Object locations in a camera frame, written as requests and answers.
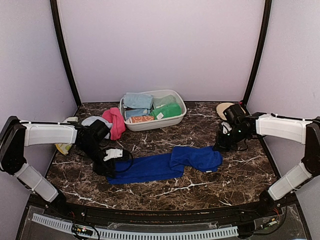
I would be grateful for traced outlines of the large light blue towel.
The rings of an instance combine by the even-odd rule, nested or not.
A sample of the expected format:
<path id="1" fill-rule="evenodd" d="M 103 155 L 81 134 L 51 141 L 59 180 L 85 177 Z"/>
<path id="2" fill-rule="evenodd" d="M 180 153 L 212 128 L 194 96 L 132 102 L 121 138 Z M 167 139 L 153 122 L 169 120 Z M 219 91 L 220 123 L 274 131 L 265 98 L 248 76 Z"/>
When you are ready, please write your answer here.
<path id="1" fill-rule="evenodd" d="M 145 93 L 127 93 L 123 97 L 123 105 L 131 109 L 151 109 L 153 97 Z"/>

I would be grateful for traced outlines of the dark blue towel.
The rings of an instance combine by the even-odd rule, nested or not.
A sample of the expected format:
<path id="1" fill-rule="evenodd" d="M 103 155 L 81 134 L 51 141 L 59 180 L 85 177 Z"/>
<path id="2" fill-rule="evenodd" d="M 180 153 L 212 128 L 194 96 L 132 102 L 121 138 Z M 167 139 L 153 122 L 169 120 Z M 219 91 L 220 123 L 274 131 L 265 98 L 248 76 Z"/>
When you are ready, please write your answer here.
<path id="1" fill-rule="evenodd" d="M 135 158 L 115 163 L 115 177 L 107 177 L 111 185 L 145 183 L 180 178 L 185 167 L 212 173 L 223 163 L 223 156 L 212 146 L 193 148 L 176 146 L 171 153 Z"/>

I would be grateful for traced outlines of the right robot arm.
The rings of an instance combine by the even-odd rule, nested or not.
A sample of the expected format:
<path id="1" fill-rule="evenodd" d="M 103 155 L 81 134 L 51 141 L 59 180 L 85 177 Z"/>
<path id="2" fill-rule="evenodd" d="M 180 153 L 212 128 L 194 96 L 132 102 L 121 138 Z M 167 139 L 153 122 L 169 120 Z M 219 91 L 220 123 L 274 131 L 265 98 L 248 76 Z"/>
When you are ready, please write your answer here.
<path id="1" fill-rule="evenodd" d="M 320 174 L 320 119 L 286 117 L 264 112 L 247 113 L 238 103 L 221 103 L 216 112 L 222 119 L 216 134 L 215 149 L 236 150 L 238 143 L 265 136 L 304 145 L 304 157 L 283 177 L 264 190 L 255 205 L 255 213 L 266 217 L 275 201 L 296 191 Z"/>

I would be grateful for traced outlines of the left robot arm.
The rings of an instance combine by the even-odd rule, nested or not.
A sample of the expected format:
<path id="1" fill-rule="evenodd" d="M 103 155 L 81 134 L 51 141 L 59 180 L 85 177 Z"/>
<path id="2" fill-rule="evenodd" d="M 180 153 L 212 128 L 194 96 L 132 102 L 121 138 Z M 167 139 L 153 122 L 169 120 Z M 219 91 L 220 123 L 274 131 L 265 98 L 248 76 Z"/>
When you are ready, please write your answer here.
<path id="1" fill-rule="evenodd" d="M 16 177 L 47 203 L 60 218 L 71 213 L 64 194 L 32 167 L 24 156 L 26 147 L 47 144 L 78 146 L 93 161 L 93 171 L 100 176 L 114 177 L 115 163 L 100 142 L 110 133 L 97 119 L 90 125 L 69 122 L 29 122 L 10 116 L 0 133 L 0 170 Z"/>

